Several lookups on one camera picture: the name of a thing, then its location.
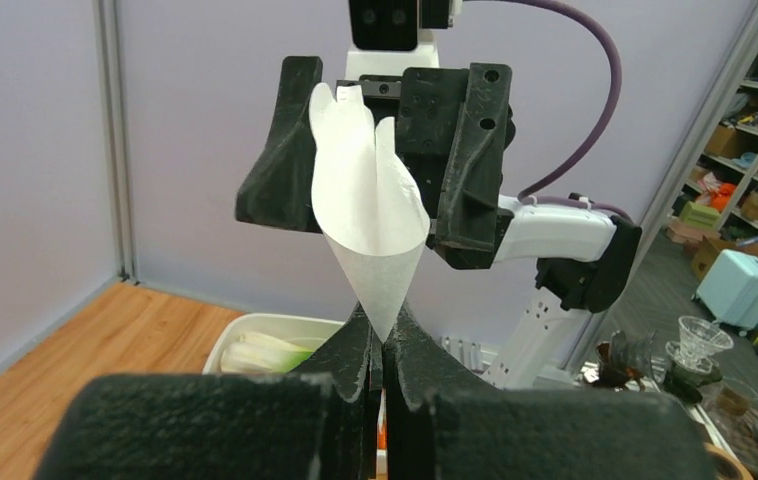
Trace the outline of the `white plastic tray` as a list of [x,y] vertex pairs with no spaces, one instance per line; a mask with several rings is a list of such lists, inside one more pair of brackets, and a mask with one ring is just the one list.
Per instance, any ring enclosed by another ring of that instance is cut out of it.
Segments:
[[216,341],[205,374],[286,373],[307,360],[343,326],[341,321],[271,313],[233,320]]

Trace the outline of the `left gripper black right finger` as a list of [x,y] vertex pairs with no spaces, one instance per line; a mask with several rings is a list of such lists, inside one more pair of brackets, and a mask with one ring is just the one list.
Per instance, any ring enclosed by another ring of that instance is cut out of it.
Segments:
[[693,420],[663,393],[496,388],[403,306],[383,345],[393,479],[711,479]]

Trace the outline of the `light blue suitcase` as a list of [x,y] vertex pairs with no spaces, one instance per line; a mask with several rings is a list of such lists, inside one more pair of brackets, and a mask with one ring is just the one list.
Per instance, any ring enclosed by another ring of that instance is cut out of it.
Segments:
[[722,250],[714,260],[698,260],[701,280],[693,296],[716,322],[736,327],[741,336],[758,324],[758,258]]

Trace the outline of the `white paper coffee filter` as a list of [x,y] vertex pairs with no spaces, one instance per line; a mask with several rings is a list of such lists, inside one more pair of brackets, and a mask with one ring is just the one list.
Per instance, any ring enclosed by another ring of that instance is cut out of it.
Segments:
[[395,120],[375,120],[359,86],[317,84],[312,208],[373,330],[386,341],[430,229],[419,188],[396,153]]

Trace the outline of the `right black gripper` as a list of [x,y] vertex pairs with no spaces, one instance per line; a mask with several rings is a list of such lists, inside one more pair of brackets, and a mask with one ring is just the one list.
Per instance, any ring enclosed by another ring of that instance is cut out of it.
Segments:
[[[237,191],[237,221],[320,231],[311,200],[316,144],[309,103],[322,71],[317,56],[283,59],[265,145]],[[394,118],[396,153],[429,219],[437,219],[431,248],[457,270],[490,268],[513,218],[499,206],[503,154],[515,135],[511,80],[505,64],[472,63],[337,84],[361,87],[375,120]]]

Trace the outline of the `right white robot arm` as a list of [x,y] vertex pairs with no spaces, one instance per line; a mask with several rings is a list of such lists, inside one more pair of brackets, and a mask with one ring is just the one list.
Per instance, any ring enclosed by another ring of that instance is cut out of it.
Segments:
[[322,70],[317,57],[283,60],[236,219],[321,234],[381,340],[426,250],[456,270],[534,259],[535,296],[483,375],[530,387],[569,326],[620,296],[640,228],[578,195],[501,193],[514,136],[507,65],[409,67],[336,85]]

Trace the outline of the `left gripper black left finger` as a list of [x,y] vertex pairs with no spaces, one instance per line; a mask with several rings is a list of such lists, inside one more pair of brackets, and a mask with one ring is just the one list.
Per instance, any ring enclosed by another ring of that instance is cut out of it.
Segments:
[[374,471],[361,307],[285,374],[112,374],[72,400],[38,479],[366,479]]

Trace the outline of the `aluminium frame post left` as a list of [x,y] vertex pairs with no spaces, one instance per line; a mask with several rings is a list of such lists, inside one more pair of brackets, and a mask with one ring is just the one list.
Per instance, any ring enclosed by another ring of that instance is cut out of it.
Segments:
[[136,284],[138,269],[118,7],[116,1],[93,3],[117,274],[121,280]]

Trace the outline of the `green bok choy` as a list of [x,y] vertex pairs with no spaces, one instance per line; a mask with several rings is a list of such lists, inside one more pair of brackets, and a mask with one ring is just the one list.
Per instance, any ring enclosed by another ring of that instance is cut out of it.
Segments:
[[313,350],[271,335],[246,332],[230,341],[219,358],[222,373],[287,373],[307,360]]

